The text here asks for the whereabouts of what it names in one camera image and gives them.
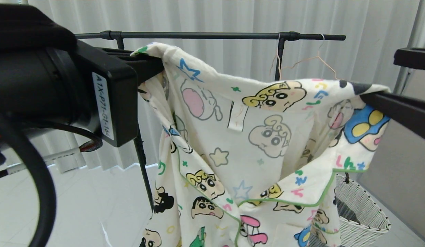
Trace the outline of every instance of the curtain fold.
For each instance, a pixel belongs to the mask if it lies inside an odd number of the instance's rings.
[[[228,1],[228,0],[28,0],[56,23],[73,33],[123,32],[266,32],[344,34],[345,41],[325,41],[320,52],[338,78],[379,83],[394,88],[399,66],[392,64],[398,48],[406,47],[420,0],[410,1]],[[113,40],[85,39],[97,47],[117,48]],[[196,56],[220,73],[273,81],[276,40],[125,39],[134,50],[150,42],[175,45]],[[316,56],[320,40],[286,42],[283,66]],[[283,69],[282,79],[334,78],[317,59],[294,69]],[[148,164],[158,161],[159,121],[139,100],[138,121]],[[33,140],[42,155],[77,147],[87,141],[70,133],[53,131]],[[7,151],[8,164],[18,162]],[[138,162],[132,142],[121,148],[104,146],[92,153],[56,161],[61,172],[87,165],[104,170]]]

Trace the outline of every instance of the woven laundry basket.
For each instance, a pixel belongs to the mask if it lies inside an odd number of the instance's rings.
[[[341,221],[343,247],[367,247],[391,228],[388,217],[358,183],[336,175],[337,206]],[[325,247],[317,236],[311,235],[310,247]]]

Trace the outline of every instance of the white cartoon print shirt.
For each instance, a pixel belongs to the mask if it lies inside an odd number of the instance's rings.
[[[336,172],[364,172],[389,122],[346,80],[263,83],[217,73],[178,47],[132,53],[165,70],[139,92],[162,124],[144,247],[341,245]]]

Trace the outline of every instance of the white floor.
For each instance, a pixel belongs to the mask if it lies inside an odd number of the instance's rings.
[[[137,247],[150,218],[140,168],[105,172],[80,169],[60,174],[50,167],[57,189],[57,220],[48,247]],[[425,247],[390,211],[392,229],[374,247]],[[38,202],[27,172],[0,179],[0,247],[26,247],[34,232]]]

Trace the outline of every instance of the white label sticker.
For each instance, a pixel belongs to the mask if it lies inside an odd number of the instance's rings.
[[[110,111],[109,91],[106,78],[92,72],[93,86],[95,89],[96,104],[98,105],[101,131],[108,138],[115,140],[113,136],[112,113]]]
[[[228,128],[234,131],[243,131],[244,118],[246,117],[247,109],[247,105],[232,102]]]

